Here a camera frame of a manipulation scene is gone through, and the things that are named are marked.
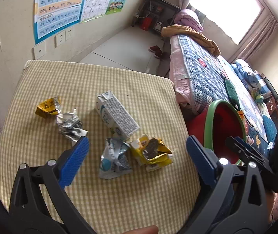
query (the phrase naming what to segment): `electrical outlet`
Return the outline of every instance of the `electrical outlet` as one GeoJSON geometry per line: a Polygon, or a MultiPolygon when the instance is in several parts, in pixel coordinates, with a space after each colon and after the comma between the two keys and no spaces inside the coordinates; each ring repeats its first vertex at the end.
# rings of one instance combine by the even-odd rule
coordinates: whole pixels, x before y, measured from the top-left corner
{"type": "Polygon", "coordinates": [[[46,42],[43,41],[36,46],[33,47],[34,51],[34,58],[35,60],[38,60],[40,57],[42,57],[44,54],[46,54],[46,42]]]}
{"type": "Polygon", "coordinates": [[[65,30],[65,40],[70,39],[74,34],[74,27],[67,28],[65,30]]]}
{"type": "Polygon", "coordinates": [[[56,47],[65,42],[65,30],[56,35],[56,47]]]}

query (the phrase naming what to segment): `yellow wrapper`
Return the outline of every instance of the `yellow wrapper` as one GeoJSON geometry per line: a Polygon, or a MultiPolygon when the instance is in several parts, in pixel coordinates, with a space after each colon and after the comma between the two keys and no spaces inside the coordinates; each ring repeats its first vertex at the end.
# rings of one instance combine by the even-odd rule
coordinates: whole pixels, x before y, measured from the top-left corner
{"type": "Polygon", "coordinates": [[[52,97],[50,99],[45,100],[43,103],[40,103],[37,108],[35,114],[47,118],[48,115],[57,115],[61,113],[61,106],[59,97],[52,97]]]}
{"type": "Polygon", "coordinates": [[[173,163],[171,159],[172,153],[170,149],[165,146],[162,139],[157,139],[159,143],[157,147],[159,155],[151,159],[145,158],[143,151],[148,145],[149,140],[149,137],[144,134],[139,139],[136,139],[130,143],[132,155],[137,160],[140,166],[146,164],[146,170],[150,172],[173,163]]]}

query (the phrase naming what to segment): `metal screw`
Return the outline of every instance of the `metal screw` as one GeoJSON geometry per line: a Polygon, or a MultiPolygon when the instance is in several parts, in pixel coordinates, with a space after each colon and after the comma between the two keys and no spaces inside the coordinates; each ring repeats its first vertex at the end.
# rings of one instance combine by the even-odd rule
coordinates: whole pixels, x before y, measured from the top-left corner
{"type": "Polygon", "coordinates": [[[222,165],[227,165],[229,163],[229,161],[226,158],[220,158],[219,163],[221,163],[222,165]]]}
{"type": "Polygon", "coordinates": [[[257,167],[257,165],[254,162],[249,162],[249,166],[252,167],[252,168],[256,168],[257,167]]]}
{"type": "Polygon", "coordinates": [[[20,164],[19,168],[20,168],[21,170],[25,169],[25,168],[26,168],[26,163],[20,164]]]}
{"type": "Polygon", "coordinates": [[[56,160],[54,160],[54,159],[50,159],[49,161],[48,161],[48,165],[49,166],[53,166],[53,165],[55,165],[56,164],[56,160]]]}

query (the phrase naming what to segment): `yellow carton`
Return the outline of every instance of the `yellow carton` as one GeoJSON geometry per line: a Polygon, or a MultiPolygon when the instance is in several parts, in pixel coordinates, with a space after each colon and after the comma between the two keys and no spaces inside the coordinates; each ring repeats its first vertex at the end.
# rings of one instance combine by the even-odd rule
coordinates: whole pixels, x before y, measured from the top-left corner
{"type": "Polygon", "coordinates": [[[130,146],[134,158],[140,166],[146,164],[146,170],[148,172],[173,163],[172,153],[170,149],[165,146],[162,139],[149,139],[149,137],[144,134],[139,139],[132,141],[130,146]],[[154,144],[153,146],[155,147],[152,148],[148,146],[150,144],[154,144]]]}
{"type": "Polygon", "coordinates": [[[43,103],[40,103],[37,106],[35,113],[43,118],[47,118],[49,115],[60,114],[61,106],[59,97],[52,97],[45,100],[43,103]]]}

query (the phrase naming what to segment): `brown towel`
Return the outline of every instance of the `brown towel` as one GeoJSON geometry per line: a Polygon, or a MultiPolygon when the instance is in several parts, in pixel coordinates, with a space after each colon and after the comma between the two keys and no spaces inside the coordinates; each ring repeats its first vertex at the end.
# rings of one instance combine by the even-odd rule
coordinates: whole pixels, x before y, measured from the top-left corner
{"type": "Polygon", "coordinates": [[[193,30],[188,26],[173,25],[162,28],[163,37],[171,37],[178,34],[189,35],[194,41],[196,41],[200,46],[205,48],[213,55],[220,55],[220,50],[215,42],[206,38],[203,34],[193,30]]]}

